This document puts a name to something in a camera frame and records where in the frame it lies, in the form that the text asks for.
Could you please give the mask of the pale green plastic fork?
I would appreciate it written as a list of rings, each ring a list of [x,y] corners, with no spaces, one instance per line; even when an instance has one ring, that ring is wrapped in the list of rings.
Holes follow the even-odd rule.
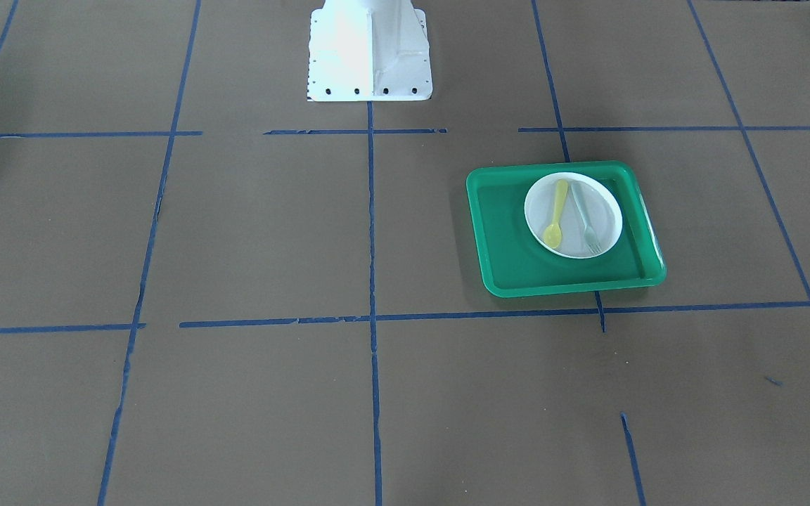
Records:
[[[592,225],[591,217],[589,217],[589,211],[587,208],[587,202],[585,199],[585,193],[583,189],[584,183],[582,183],[581,181],[571,182],[571,193],[573,194],[573,201],[575,202],[577,214],[581,219],[581,224],[583,227],[582,230],[583,243],[587,247],[587,250],[589,251],[589,254],[591,254],[591,256],[598,256],[601,254],[602,249],[599,243],[596,230]]]

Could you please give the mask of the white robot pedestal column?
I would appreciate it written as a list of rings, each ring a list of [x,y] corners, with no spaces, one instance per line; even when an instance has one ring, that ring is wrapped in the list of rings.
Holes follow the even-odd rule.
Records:
[[[311,12],[308,49],[312,102],[433,95],[427,17],[411,1],[326,1]]]

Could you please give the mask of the yellow plastic spoon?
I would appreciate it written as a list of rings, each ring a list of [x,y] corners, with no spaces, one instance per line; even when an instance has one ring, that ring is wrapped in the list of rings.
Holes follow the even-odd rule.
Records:
[[[562,218],[563,215],[563,209],[565,208],[569,189],[570,183],[567,180],[560,179],[555,182],[552,214],[550,222],[543,233],[544,244],[551,250],[558,249],[560,243],[563,241],[563,232],[560,228],[560,218]]]

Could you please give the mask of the green plastic tray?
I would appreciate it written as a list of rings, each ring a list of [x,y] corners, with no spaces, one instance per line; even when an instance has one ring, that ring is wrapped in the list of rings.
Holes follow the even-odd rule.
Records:
[[[466,177],[483,285],[499,298],[655,286],[667,266],[619,161],[485,167]]]

